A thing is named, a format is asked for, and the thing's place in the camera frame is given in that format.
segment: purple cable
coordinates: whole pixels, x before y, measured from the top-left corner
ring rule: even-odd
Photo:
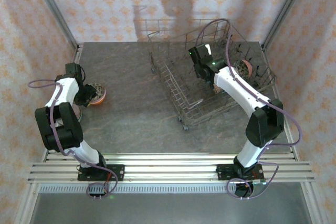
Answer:
[[[42,86],[33,86],[32,84],[35,83],[35,82],[38,82],[38,81],[51,81],[53,83],[51,84],[47,84],[47,85],[42,85]],[[54,100],[52,101],[52,104],[51,104],[51,107],[50,107],[50,126],[51,126],[51,129],[52,129],[52,132],[54,134],[54,137],[55,137],[55,140],[56,140],[56,144],[57,144],[57,147],[58,149],[60,150],[60,152],[62,153],[63,156],[69,156],[70,154],[72,154],[74,156],[74,158],[80,162],[80,163],[83,163],[83,164],[86,164],[86,165],[89,165],[89,166],[92,166],[94,168],[97,168],[97,169],[101,169],[101,170],[105,170],[106,172],[109,172],[111,173],[115,178],[116,178],[116,181],[115,181],[115,185],[114,187],[108,191],[108,187],[107,185],[105,186],[103,183],[99,183],[99,182],[95,182],[95,183],[92,183],[90,184],[87,189],[86,189],[86,194],[88,197],[92,198],[92,199],[95,199],[96,197],[95,196],[91,196],[89,194],[89,189],[91,186],[93,185],[100,185],[102,186],[106,193],[103,195],[103,196],[99,196],[100,199],[104,199],[105,197],[107,197],[109,194],[111,194],[115,188],[117,187],[117,184],[118,184],[118,177],[117,175],[115,174],[115,172],[113,172],[112,170],[108,169],[108,168],[105,168],[105,167],[101,167],[101,166],[98,166],[96,164],[92,164],[92,163],[89,163],[89,162],[86,162],[84,160],[82,160],[81,158],[79,158],[76,153],[73,151],[73,150],[69,150],[67,153],[64,151],[64,149],[62,148],[62,145],[61,145],[61,142],[59,140],[59,137],[58,137],[58,134],[57,134],[57,130],[56,130],[56,126],[55,126],[55,122],[54,122],[54,107],[55,107],[55,104],[56,104],[56,101],[57,99],[59,98],[59,96],[61,95],[62,93],[62,90],[63,90],[63,86],[62,84],[58,83],[58,82],[55,82],[54,80],[48,80],[48,79],[41,79],[41,80],[34,80],[34,81],[31,81],[28,83],[28,87],[32,88],[32,89],[39,89],[39,88],[45,88],[45,87],[49,87],[49,86],[58,86],[59,87],[59,91],[57,92]]]
[[[233,197],[233,198],[235,198],[235,199],[240,199],[240,200],[243,200],[243,199],[246,199],[246,200],[249,200],[249,199],[255,199],[255,198],[259,197],[260,195],[262,195],[262,194],[267,190],[267,188],[268,188],[269,185],[271,184],[272,180],[274,179],[276,173],[278,172],[279,165],[276,164],[276,163],[266,163],[266,162],[260,162],[260,161],[259,161],[258,163],[261,164],[261,165],[275,165],[275,166],[277,166],[277,168],[275,169],[275,171],[274,171],[272,177],[269,179],[269,182],[266,184],[266,186],[263,188],[263,190],[262,190],[258,195],[255,195],[255,196],[245,197],[245,198],[243,198],[243,197],[238,197],[238,196],[236,196],[236,195],[230,193],[230,191],[229,191],[229,184],[230,184],[232,181],[234,181],[234,180],[239,180],[239,181],[243,182],[245,185],[248,186],[249,191],[250,191],[250,194],[252,194],[252,192],[251,192],[252,189],[251,189],[249,183],[248,183],[246,180],[244,180],[244,179],[242,179],[242,178],[232,178],[232,179],[230,179],[230,180],[227,182],[227,184],[226,184],[226,191],[227,191],[227,193],[228,193],[231,197]]]
[[[229,33],[228,33],[228,39],[227,39],[227,42],[226,42],[226,47],[225,47],[225,56],[226,56],[226,61],[227,61],[227,65],[229,67],[229,71],[230,71],[230,74],[231,76],[234,77],[234,80],[237,81],[239,83],[239,85],[244,88],[250,95],[252,95],[255,99],[257,99],[258,101],[262,102],[263,104],[271,107],[272,109],[275,109],[277,111],[279,111],[280,113],[282,113],[283,115],[285,115],[286,117],[288,117],[294,124],[295,126],[297,127],[298,131],[299,131],[299,139],[294,142],[294,143],[291,143],[291,144],[279,144],[279,143],[271,143],[271,144],[268,144],[267,146],[289,146],[289,147],[292,147],[292,146],[295,146],[297,145],[298,143],[301,142],[302,140],[302,129],[301,129],[301,126],[299,125],[299,123],[295,120],[295,118],[293,116],[291,116],[287,111],[285,110],[282,110],[281,108],[278,108],[272,104],[270,104],[269,102],[267,101],[264,101],[263,99],[259,98],[257,95],[255,95],[251,90],[249,90],[239,79],[237,79],[233,73],[233,70],[232,70],[232,67],[231,67],[231,64],[230,64],[230,59],[229,59],[229,42],[230,42],[230,39],[231,39],[231,35],[232,35],[232,25],[230,24],[230,21],[226,18],[218,18],[218,19],[214,19],[213,21],[209,22],[208,24],[206,24],[203,29],[201,30],[201,32],[199,33],[197,39],[196,39],[196,43],[195,43],[195,46],[197,46],[197,42],[198,42],[198,39],[200,38],[201,34],[205,31],[205,29],[211,25],[212,23],[214,22],[218,22],[218,21],[226,21],[228,24],[229,24],[229,27],[230,27],[230,30],[229,30]],[[227,184],[226,184],[226,191],[227,193],[233,197],[233,198],[236,198],[236,199],[254,199],[256,197],[259,197],[260,195],[262,195],[266,189],[268,188],[268,186],[270,185],[270,183],[272,182],[272,180],[274,179],[276,173],[278,172],[278,169],[279,169],[279,165],[278,164],[275,164],[275,163],[265,163],[265,162],[260,162],[259,161],[259,158],[261,157],[262,153],[266,150],[267,148],[264,148],[261,153],[258,155],[257,157],[257,162],[260,163],[260,164],[264,164],[264,165],[276,165],[277,168],[275,169],[273,175],[271,176],[269,182],[267,183],[267,185],[264,187],[264,189],[256,196],[252,196],[252,197],[246,197],[246,198],[243,198],[243,197],[237,197],[235,196],[234,194],[230,193],[229,190],[228,190],[228,185],[230,182],[232,182],[233,180],[240,180],[242,181],[243,183],[245,183],[248,187],[249,187],[249,190],[251,192],[251,187],[250,185],[248,184],[248,182],[244,179],[241,179],[241,178],[232,178],[230,179]]]

